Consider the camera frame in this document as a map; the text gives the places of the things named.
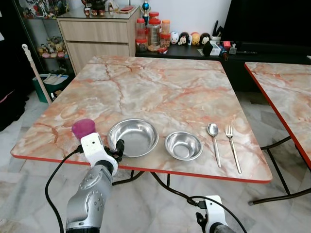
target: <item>metal spoon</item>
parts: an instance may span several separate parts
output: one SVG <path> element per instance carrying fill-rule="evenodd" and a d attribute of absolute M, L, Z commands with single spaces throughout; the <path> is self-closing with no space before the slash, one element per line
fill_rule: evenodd
<path fill-rule="evenodd" d="M 217 125 L 214 123 L 210 123 L 207 127 L 207 132 L 209 135 L 211 135 L 214 138 L 216 161 L 217 161 L 218 167 L 222 167 L 220 164 L 220 156 L 219 156 L 218 146 L 216 142 L 216 136 L 218 134 Z"/>

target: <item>marble floor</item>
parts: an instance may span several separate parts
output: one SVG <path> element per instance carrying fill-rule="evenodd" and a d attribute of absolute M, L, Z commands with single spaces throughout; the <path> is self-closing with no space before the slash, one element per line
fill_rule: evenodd
<path fill-rule="evenodd" d="M 288 136 L 276 114 L 260 93 L 237 93 L 241 106 L 260 146 Z M 44 196 L 48 177 L 56 163 L 15 159 L 10 150 L 48 107 L 32 93 L 24 115 L 0 132 L 0 233 L 59 232 L 56 217 Z M 292 141 L 273 149 L 290 191 L 310 187 L 311 175 Z M 274 179 L 269 184 L 220 181 L 171 176 L 171 187 L 190 196 L 219 195 L 222 202 L 241 220 L 249 233 L 304 233 L 311 227 L 311 195 L 293 200 L 249 206 L 249 200 L 284 195 L 282 184 L 266 154 Z M 50 195 L 65 224 L 66 205 L 87 166 L 65 164 L 50 185 Z M 128 178 L 130 171 L 119 170 L 115 180 Z M 198 210 L 163 189 L 144 173 L 138 180 L 115 186 L 106 204 L 102 230 L 105 233 L 199 233 Z M 229 226 L 242 232 L 226 215 Z"/>

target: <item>large metal bowl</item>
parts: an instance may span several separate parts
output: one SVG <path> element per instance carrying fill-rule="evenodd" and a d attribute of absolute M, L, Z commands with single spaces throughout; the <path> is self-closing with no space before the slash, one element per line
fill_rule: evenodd
<path fill-rule="evenodd" d="M 156 146 L 159 134 L 147 121 L 127 119 L 114 125 L 107 136 L 111 149 L 116 148 L 119 139 L 124 140 L 124 155 L 140 157 L 148 154 Z"/>
<path fill-rule="evenodd" d="M 187 132 L 174 132 L 165 139 L 168 153 L 179 160 L 190 161 L 199 157 L 203 151 L 202 142 Z"/>

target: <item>red table edge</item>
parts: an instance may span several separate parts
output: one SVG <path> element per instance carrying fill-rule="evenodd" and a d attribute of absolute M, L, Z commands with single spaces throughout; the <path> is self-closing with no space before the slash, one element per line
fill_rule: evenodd
<path fill-rule="evenodd" d="M 282 122 L 283 126 L 285 127 L 285 129 L 287 130 L 287 132 L 289 133 L 289 135 L 291 136 L 292 140 L 294 141 L 295 145 L 297 146 L 298 150 L 300 151 L 302 157 L 304 158 L 304 160 L 306 161 L 306 164 L 309 168 L 311 168 L 311 160 L 308 157 L 307 153 L 303 150 L 302 146 L 300 145 L 300 143 L 298 142 L 297 138 L 295 137 L 294 133 L 291 131 L 290 127 L 287 125 L 286 121 L 284 120 L 284 118 L 282 117 L 282 115 L 280 114 L 280 112 L 277 110 L 277 108 L 275 107 L 275 105 L 273 104 L 273 102 L 271 101 L 271 99 L 268 97 L 267 93 L 264 91 L 264 89 L 262 88 L 262 86 L 260 85 L 260 83 L 257 81 L 256 77 L 253 75 L 252 71 L 248 68 L 247 64 L 244 63 L 244 67 L 246 68 L 246 70 L 248 71 L 248 73 L 250 74 L 250 76 L 253 78 L 254 82 L 256 83 L 256 85 L 259 87 L 259 89 L 261 90 L 262 94 L 266 97 L 266 99 L 268 100 L 269 104 L 271 105 L 271 107 L 273 108 L 274 112 L 276 113 L 277 117 L 280 119 L 280 121 Z"/>
<path fill-rule="evenodd" d="M 36 160 L 36 161 L 43 161 L 43 162 L 54 162 L 54 163 L 60 163 L 61 162 L 61 160 L 58 160 L 58 159 L 38 158 L 38 157 L 14 155 L 14 154 L 12 154 L 12 156 L 17 158 L 17 159 L 29 159 L 29 160 Z M 76 165 L 87 165 L 87 166 L 90 165 L 88 162 L 79 162 L 79 161 L 72 161 L 72 160 L 66 160 L 65 164 L 76 164 Z M 231 178 L 231 177 L 201 175 L 201 174 L 179 172 L 179 171 L 164 171 L 164 170 L 157 170 L 157 169 L 147 169 L 147 168 L 140 168 L 140 167 L 133 167 L 133 166 L 122 166 L 122 165 L 120 165 L 119 168 L 128 169 L 128 170 L 136 170 L 136 171 L 149 171 L 149 172 L 167 173 L 167 174 L 182 175 L 182 176 L 193 176 L 193 177 L 200 177 L 200 178 L 211 178 L 211 179 L 218 179 L 218 180 L 225 180 L 225 181 L 238 181 L 238 182 L 245 182 L 245 183 L 269 183 L 272 180 L 272 179 L 271 180 L 264 180 L 264 181 L 263 180 L 260 180 L 260 181 L 259 180 L 248 180 L 248 179 L 238 179 L 238 178 Z"/>

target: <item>fork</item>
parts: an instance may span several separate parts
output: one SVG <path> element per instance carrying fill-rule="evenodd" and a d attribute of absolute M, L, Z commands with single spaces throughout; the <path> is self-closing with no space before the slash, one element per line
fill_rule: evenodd
<path fill-rule="evenodd" d="M 239 163 L 239 160 L 238 160 L 238 156 L 237 156 L 237 153 L 235 151 L 235 147 L 234 147 L 233 140 L 232 140 L 233 133 L 232 133 L 232 126 L 231 125 L 226 125 L 225 126 L 225 135 L 229 138 L 229 141 L 230 141 L 230 144 L 231 144 L 231 148 L 232 148 L 232 151 L 233 151 L 233 156 L 234 156 L 235 164 L 237 165 L 238 172 L 240 174 L 242 174 L 240 163 Z"/>

